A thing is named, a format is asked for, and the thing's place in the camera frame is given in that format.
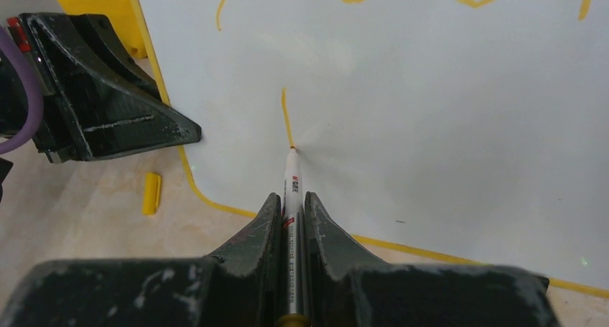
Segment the yellow marker cap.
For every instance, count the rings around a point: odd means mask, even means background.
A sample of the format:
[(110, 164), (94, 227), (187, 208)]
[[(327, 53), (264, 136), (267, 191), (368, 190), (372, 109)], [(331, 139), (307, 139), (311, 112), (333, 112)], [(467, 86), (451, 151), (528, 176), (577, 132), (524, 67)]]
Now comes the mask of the yellow marker cap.
[(152, 216), (157, 212), (160, 202), (162, 177), (155, 172), (148, 172), (145, 176), (144, 194), (141, 213)]

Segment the white marker pen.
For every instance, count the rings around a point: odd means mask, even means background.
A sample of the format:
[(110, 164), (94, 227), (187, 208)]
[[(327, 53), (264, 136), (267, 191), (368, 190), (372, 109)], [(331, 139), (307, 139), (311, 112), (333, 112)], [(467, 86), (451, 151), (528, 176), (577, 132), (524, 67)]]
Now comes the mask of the white marker pen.
[(299, 155), (291, 147), (284, 172), (278, 326), (310, 326), (304, 196)]

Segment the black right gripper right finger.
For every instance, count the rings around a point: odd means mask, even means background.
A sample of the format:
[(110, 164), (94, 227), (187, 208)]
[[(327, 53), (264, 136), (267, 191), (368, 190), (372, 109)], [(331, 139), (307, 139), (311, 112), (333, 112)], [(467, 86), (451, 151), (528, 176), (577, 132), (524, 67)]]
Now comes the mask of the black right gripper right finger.
[(548, 282), (517, 267), (391, 264), (304, 201), (314, 326), (558, 326)]

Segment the yellow framed whiteboard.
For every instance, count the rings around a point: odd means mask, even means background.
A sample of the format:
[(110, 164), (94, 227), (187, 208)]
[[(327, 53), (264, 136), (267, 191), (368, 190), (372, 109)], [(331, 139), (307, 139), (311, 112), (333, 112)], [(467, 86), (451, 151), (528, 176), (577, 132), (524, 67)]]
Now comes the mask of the yellow framed whiteboard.
[(134, 0), (193, 192), (608, 296), (608, 0)]

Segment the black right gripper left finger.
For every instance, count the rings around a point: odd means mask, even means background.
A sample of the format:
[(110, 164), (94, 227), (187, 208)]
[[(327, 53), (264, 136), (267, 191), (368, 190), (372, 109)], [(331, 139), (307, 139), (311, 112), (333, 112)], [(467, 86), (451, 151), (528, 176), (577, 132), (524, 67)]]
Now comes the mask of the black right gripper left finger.
[(30, 270), (3, 326), (273, 326), (281, 202), (213, 252), (192, 258), (62, 259)]

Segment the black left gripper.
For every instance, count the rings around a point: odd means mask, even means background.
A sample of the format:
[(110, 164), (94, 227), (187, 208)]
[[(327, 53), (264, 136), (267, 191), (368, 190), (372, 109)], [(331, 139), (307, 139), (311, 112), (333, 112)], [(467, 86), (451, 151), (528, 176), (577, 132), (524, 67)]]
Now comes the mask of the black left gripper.
[[(200, 126), (162, 101), (107, 16), (23, 13), (19, 24), (44, 99), (32, 140), (50, 162), (109, 160), (201, 140)], [(26, 117), (24, 87), (1, 54), (1, 140), (17, 134)]]

